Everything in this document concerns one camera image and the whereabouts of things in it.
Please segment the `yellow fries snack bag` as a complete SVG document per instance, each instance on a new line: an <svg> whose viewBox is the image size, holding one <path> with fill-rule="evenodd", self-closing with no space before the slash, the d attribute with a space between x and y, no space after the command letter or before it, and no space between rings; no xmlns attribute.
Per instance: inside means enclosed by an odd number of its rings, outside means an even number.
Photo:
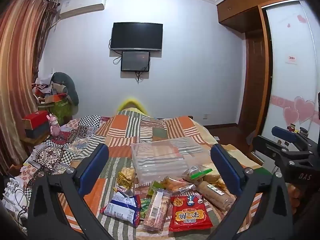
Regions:
<svg viewBox="0 0 320 240"><path fill-rule="evenodd" d="M123 167L118 172L117 185L125 189L130 189L135 181L136 171L131 167Z"/></svg>

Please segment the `blue white snack bag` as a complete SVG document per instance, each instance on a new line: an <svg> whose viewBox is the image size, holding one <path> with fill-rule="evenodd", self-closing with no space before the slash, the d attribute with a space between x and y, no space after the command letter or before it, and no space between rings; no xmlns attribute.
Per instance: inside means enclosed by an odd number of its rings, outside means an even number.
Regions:
<svg viewBox="0 0 320 240"><path fill-rule="evenodd" d="M100 213L127 221L137 227L140 223L140 208L139 195L129 197L122 192L116 192L110 202L100 210Z"/></svg>

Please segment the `small black wall monitor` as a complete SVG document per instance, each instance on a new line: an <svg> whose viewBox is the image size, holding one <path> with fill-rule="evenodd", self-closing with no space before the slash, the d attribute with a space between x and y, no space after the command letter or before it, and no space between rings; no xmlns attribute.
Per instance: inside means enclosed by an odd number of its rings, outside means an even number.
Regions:
<svg viewBox="0 0 320 240"><path fill-rule="evenodd" d="M148 51L123 51L121 55L122 72L148 72L150 53Z"/></svg>

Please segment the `patchwork bed quilt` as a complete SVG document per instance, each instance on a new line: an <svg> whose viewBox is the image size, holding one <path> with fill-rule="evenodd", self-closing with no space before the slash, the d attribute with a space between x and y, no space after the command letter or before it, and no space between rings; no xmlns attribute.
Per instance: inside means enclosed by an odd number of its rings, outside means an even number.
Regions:
<svg viewBox="0 0 320 240"><path fill-rule="evenodd" d="M171 197L201 195L213 224L207 230L170 232L171 201L163 230L160 232L144 230L144 221L140 221L139 225L134 227L127 221L100 213L100 210L110 202L116 192L123 193L125 190L131 190L133 195L139 195L141 198L144 197L143 193L146 193L146 189L152 183L140 185L136 175L130 189L117 185L118 172L123 167L135 168L132 162L132 144L182 137L192 138L196 143L207 148L209 152L212 146L217 144L217 140L206 128L188 116L156 119L137 111L124 110L104 123L101 123L96 115L83 117L78 121L77 127L71 131L65 144L59 145L52 140L47 140L37 146L28 160L29 165L38 165L37 170L32 172L33 177L27 185L28 210L32 188L37 178L43 176L44 173L59 175L63 174L69 167L76 168L83 159L93 153L99 144L105 144L109 151L108 161L95 182L91 193L85 195L84 200L100 224L112 236L112 239L208 239L210 234L225 218L227 211L213 205L197 190L178 195L171 194ZM75 231L80 232L80 226L78 226L64 194L59 193L58 198L70 226Z"/></svg>

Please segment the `yellow headboard cushion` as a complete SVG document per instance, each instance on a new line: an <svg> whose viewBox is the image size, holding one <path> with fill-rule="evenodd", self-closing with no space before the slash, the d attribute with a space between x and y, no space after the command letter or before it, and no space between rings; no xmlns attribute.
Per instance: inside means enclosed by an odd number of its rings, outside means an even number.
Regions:
<svg viewBox="0 0 320 240"><path fill-rule="evenodd" d="M127 98L124 100L118 107L117 111L119 112L129 108L134 108L138 113L148 115L145 107L135 98Z"/></svg>

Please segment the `bread roll clear pack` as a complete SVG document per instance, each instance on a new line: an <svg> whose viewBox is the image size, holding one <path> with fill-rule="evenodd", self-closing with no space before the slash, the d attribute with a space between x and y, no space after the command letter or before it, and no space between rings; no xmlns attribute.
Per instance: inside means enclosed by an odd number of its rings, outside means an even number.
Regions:
<svg viewBox="0 0 320 240"><path fill-rule="evenodd" d="M221 210L228 211L234 203L234 199L227 193L206 181L202 181L197 185L197 191Z"/></svg>

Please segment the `orange snack clear pack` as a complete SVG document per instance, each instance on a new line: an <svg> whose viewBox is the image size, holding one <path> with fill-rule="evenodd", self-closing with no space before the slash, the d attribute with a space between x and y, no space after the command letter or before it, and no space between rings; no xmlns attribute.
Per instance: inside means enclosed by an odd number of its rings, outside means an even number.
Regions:
<svg viewBox="0 0 320 240"><path fill-rule="evenodd" d="M196 190L196 186L194 184L183 179L175 179L171 177L165 177L161 180L160 184L172 195L183 194Z"/></svg>

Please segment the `red black box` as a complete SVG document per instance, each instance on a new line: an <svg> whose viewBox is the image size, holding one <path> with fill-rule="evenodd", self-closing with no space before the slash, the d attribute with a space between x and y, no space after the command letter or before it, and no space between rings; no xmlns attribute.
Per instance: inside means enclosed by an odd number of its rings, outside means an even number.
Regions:
<svg viewBox="0 0 320 240"><path fill-rule="evenodd" d="M33 112L22 118L26 137L30 139L37 139L41 135L48 134L50 132L47 115L47 110L41 110Z"/></svg>

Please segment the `clutter pile with green bag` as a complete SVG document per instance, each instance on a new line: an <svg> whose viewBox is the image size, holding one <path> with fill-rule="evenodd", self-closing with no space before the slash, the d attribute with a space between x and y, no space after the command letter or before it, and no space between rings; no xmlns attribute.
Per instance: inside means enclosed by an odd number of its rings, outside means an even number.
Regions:
<svg viewBox="0 0 320 240"><path fill-rule="evenodd" d="M63 72L54 72L47 78L32 83L38 109L57 117L60 125L72 120L78 111L79 97L72 78Z"/></svg>

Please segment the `long biscuit stick pack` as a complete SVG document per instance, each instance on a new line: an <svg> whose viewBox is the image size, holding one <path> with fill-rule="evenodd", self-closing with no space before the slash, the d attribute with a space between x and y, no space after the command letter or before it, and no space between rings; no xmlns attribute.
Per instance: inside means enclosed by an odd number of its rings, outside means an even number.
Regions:
<svg viewBox="0 0 320 240"><path fill-rule="evenodd" d="M157 189L154 191L144 218L144 230L151 232L160 232L163 230L170 198L171 193L167 190Z"/></svg>

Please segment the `red noodle snack bag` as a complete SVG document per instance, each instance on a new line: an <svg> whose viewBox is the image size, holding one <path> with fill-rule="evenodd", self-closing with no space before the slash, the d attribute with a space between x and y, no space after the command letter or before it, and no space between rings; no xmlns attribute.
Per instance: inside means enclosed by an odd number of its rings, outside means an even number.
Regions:
<svg viewBox="0 0 320 240"><path fill-rule="evenodd" d="M213 226L201 195L174 196L170 201L172 203L170 232L207 230Z"/></svg>

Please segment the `white air conditioner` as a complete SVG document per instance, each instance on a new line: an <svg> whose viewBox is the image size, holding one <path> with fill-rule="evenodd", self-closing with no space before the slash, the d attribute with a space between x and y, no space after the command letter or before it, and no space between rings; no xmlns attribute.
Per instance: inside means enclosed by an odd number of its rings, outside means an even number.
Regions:
<svg viewBox="0 0 320 240"><path fill-rule="evenodd" d="M63 2L59 18L66 18L102 11L105 9L106 0L67 0Z"/></svg>

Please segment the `pink rabbit toy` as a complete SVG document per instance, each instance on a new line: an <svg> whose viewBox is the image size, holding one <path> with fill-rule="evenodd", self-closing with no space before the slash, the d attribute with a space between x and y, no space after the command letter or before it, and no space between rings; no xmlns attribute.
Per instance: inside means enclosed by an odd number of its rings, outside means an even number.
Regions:
<svg viewBox="0 0 320 240"><path fill-rule="evenodd" d="M47 119L50 124L50 133L53 137L57 137L60 134L60 125L58 122L58 118L55 115L49 114L47 115Z"/></svg>

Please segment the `brown wooden wardrobe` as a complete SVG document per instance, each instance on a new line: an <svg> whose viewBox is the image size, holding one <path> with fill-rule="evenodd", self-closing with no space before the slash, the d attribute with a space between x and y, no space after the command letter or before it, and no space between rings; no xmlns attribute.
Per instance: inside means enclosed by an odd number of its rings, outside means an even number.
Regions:
<svg viewBox="0 0 320 240"><path fill-rule="evenodd" d="M271 44L267 20L262 7L289 0L217 0L218 20L221 25L245 36L246 74L244 96L238 129L237 148L250 154L250 137L259 135L266 119L271 94Z"/></svg>

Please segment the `black wall television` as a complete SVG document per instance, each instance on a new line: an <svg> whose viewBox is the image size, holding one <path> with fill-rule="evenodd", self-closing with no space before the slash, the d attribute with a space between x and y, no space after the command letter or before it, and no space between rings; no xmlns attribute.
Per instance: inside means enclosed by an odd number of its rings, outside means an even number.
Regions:
<svg viewBox="0 0 320 240"><path fill-rule="evenodd" d="M161 51L163 24L116 22L113 24L111 50Z"/></svg>

